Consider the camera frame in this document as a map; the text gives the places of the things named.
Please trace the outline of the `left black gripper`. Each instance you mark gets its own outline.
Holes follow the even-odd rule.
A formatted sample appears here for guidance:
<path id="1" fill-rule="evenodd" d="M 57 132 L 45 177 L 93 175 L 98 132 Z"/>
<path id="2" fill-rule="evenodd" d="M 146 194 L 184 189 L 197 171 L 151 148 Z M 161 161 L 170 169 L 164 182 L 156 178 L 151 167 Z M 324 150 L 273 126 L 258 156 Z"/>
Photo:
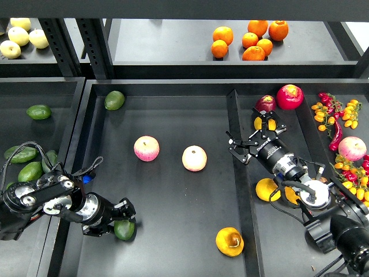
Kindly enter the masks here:
<path id="1" fill-rule="evenodd" d="M 136 211 L 131 201 L 124 197 L 113 205 L 101 196 L 86 196 L 82 207 L 82 233 L 92 237 L 114 233 L 114 220 L 134 220 Z"/>

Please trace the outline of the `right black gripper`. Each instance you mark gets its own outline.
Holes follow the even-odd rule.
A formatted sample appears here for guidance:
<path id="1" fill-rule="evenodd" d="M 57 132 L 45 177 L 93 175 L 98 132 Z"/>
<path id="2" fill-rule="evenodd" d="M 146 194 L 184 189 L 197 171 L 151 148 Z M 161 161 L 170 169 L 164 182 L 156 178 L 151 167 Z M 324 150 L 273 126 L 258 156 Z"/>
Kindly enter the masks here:
<path id="1" fill-rule="evenodd" d="M 286 174 L 294 167 L 293 153 L 275 135 L 286 131 L 286 124 L 280 122 L 280 117 L 274 110 L 258 111 L 253 107 L 254 128 L 260 133 L 254 133 L 249 140 L 237 140 L 230 134 L 228 152 L 241 163 L 248 165 L 250 159 L 255 157 L 271 174 Z"/>

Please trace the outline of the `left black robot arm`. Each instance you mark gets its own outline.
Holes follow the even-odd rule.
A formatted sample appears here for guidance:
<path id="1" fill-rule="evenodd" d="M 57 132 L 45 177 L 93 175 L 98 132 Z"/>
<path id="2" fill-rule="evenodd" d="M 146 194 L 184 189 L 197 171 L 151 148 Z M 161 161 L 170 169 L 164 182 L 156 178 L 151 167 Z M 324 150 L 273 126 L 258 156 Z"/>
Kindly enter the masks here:
<path id="1" fill-rule="evenodd" d="M 113 204 L 97 193 L 84 192 L 84 185 L 94 179 L 94 170 L 103 161 L 101 156 L 91 166 L 69 174 L 62 163 L 52 165 L 39 144 L 27 141 L 11 152 L 1 176 L 6 175 L 11 160 L 28 146 L 33 146 L 41 154 L 50 170 L 35 180 L 17 181 L 7 189 L 1 189 L 2 240 L 19 239 L 22 232 L 43 215 L 79 223 L 84 235 L 94 237 L 113 232 L 114 221 L 133 221 L 136 211 L 129 199 L 123 198 Z"/>

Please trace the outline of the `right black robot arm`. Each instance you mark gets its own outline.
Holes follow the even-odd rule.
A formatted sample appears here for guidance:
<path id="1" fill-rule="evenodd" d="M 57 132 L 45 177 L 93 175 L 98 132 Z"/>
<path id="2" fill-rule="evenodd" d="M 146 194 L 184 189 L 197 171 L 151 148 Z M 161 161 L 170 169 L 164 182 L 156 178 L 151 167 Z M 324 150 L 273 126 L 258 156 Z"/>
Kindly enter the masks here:
<path id="1" fill-rule="evenodd" d="M 287 206 L 301 210 L 298 221 L 321 252 L 337 249 L 352 276 L 368 276 L 368 208 L 337 178 L 322 182 L 324 164 L 289 150 L 280 138 L 287 126 L 275 111 L 252 111 L 261 125 L 244 137 L 238 108 L 229 108 L 229 152 L 245 165 L 256 159 L 272 174 L 274 187 L 266 201 L 271 204 L 279 194 Z M 308 171 L 311 164 L 318 168 L 315 176 Z"/>

